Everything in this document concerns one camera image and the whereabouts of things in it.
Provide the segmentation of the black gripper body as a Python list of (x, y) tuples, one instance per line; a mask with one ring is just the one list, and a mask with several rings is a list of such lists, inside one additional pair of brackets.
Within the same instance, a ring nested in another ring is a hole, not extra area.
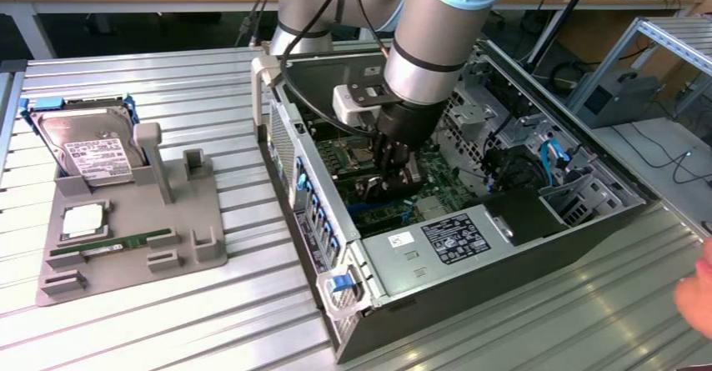
[(376, 120), (376, 148), (398, 143), (417, 151), (433, 134), (445, 107), (445, 101), (428, 105), (408, 101), (385, 104)]

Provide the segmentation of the person's hand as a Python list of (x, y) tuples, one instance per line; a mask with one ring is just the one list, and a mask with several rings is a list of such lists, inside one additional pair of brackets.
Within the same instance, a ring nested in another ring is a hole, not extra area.
[(674, 306), (688, 325), (706, 338), (712, 338), (710, 294), (710, 238), (705, 238), (701, 257), (694, 261), (694, 275), (682, 278), (674, 286)]

